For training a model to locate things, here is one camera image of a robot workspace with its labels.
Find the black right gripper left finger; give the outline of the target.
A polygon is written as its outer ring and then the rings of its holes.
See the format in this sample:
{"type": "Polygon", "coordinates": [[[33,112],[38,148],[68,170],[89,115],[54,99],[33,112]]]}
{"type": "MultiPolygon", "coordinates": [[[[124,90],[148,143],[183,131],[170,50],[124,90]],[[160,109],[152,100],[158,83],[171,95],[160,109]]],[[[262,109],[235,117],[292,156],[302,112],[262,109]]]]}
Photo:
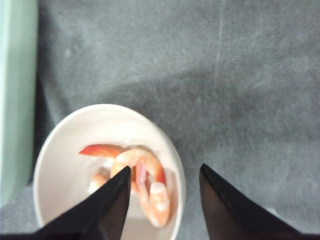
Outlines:
{"type": "Polygon", "coordinates": [[[38,240],[119,240],[129,207],[131,169],[126,166],[84,201],[35,233],[38,240]]]}

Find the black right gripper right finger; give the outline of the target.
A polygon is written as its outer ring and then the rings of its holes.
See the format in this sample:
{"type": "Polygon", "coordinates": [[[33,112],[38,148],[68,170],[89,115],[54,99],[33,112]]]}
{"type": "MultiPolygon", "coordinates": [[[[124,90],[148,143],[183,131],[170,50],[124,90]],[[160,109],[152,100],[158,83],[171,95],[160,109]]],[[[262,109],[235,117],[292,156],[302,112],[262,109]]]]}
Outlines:
{"type": "Polygon", "coordinates": [[[256,204],[207,164],[199,171],[201,206],[211,240],[280,240],[300,232],[256,204]]]}

